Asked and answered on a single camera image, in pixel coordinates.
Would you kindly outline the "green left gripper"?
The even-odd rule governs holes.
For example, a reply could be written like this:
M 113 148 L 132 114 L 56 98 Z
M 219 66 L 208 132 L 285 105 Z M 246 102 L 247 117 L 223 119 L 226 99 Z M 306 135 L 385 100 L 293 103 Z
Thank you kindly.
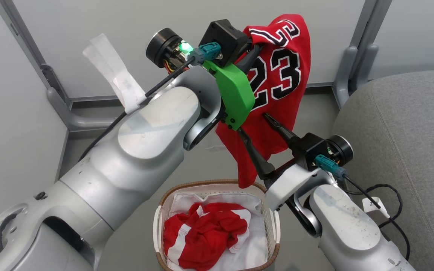
M 215 77 L 215 81 L 225 107 L 224 117 L 227 127 L 238 130 L 248 118 L 255 97 L 247 74 L 260 56 L 262 44 L 256 44 L 236 65 L 219 67 L 212 61 L 205 61 L 203 67 Z

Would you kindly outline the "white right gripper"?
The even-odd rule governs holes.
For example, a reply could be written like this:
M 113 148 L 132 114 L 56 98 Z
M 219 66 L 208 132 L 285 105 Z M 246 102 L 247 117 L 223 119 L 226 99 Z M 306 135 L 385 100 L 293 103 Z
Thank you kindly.
M 298 140 L 298 136 L 268 113 L 264 113 L 263 116 L 272 130 L 276 131 L 287 144 L 288 149 L 292 149 L 295 146 L 295 142 Z M 253 145 L 251 137 L 243 128 L 238 129 L 238 134 L 243 141 L 260 180 L 270 180 L 272 177 L 275 177 L 275 167 L 261 155 L 258 149 Z M 299 165 L 292 165 L 290 168 L 284 170 L 284 173 L 267 189 L 267 207 L 269 207 L 271 211 L 276 211 L 280 205 L 288 200 L 288 198 L 311 177 L 317 175 L 319 171 L 319 168 L 308 171 Z

